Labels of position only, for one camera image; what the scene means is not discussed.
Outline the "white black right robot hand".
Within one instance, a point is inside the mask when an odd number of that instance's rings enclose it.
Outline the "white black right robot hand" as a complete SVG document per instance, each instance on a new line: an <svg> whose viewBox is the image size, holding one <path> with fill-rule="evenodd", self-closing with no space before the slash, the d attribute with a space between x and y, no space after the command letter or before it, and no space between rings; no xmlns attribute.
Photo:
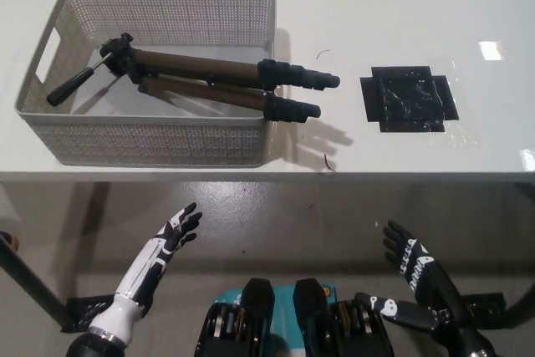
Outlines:
<svg viewBox="0 0 535 357"><path fill-rule="evenodd" d="M399 270L415 302L367 293L354 298L392 324L427 333L449 356L495 356L456 285L422 241L393 220L384 235L385 258Z"/></svg>

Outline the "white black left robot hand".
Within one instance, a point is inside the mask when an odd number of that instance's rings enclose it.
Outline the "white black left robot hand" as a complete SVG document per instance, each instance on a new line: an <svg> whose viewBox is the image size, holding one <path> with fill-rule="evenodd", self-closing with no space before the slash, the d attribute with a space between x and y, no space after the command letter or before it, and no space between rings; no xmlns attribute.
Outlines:
<svg viewBox="0 0 535 357"><path fill-rule="evenodd" d="M112 304L89 325L89 333L126 348L137 322L149 312L155 291L175 253L196 239L202 213L193 202L180 209L137 254L115 290Z"/></svg>

